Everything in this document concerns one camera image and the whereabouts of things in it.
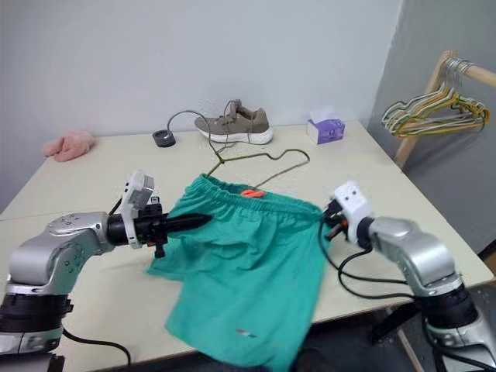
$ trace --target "white shoe sole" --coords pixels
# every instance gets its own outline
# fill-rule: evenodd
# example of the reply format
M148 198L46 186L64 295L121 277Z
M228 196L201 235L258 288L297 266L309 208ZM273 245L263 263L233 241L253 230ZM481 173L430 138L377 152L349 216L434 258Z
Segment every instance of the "white shoe sole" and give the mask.
M208 132L204 132L201 129L198 129L198 131L203 136L208 138ZM269 143L270 140L272 140L273 135L274 132L272 128L269 128L265 132L250 133L250 135L248 135L248 133L234 133L234 134L229 134L228 136L221 134L212 134L210 139L213 142L218 142L218 143L226 143L227 140L227 143L246 142L246 143L254 143L256 145L264 145L265 143Z

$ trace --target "brown sneaker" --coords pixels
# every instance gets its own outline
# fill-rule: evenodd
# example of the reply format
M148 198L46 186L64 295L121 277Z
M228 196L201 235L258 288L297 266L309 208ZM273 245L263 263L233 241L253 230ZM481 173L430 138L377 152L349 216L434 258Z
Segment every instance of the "brown sneaker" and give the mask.
M248 142L264 145L272 140L273 131L265 111L259 108L250 111L241 106L241 101L230 103L229 113L217 119L207 118L210 125L211 139L214 142ZM198 131L208 138L208 126L202 118L195 120Z

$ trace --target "teal shorts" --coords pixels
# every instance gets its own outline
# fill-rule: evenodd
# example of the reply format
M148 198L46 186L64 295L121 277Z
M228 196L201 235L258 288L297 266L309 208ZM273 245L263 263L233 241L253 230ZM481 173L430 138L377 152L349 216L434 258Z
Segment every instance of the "teal shorts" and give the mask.
M208 224L170 235L148 274L183 282L167 330L216 360L287 370L312 323L324 257L321 210L244 184L200 176L170 216L198 212Z

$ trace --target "elastic waistband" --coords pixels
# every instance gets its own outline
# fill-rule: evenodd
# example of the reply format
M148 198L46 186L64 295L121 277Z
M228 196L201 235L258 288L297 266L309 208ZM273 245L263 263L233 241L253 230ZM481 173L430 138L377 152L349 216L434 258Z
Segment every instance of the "elastic waistband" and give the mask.
M203 198L238 205L241 208L251 210L314 215L317 219L321 218L320 208L307 201L267 191L262 198L247 198L240 195L242 191L249 188L253 188L253 186L228 184L212 176L206 177L202 174L186 188L186 194L194 193Z

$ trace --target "orange tag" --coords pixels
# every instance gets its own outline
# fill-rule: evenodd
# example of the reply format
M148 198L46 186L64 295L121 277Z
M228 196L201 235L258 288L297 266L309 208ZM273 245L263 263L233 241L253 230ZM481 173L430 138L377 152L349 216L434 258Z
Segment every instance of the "orange tag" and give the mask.
M255 191L249 188L248 190L242 191L241 196L244 196L245 198L261 198L265 196L265 192L262 190Z

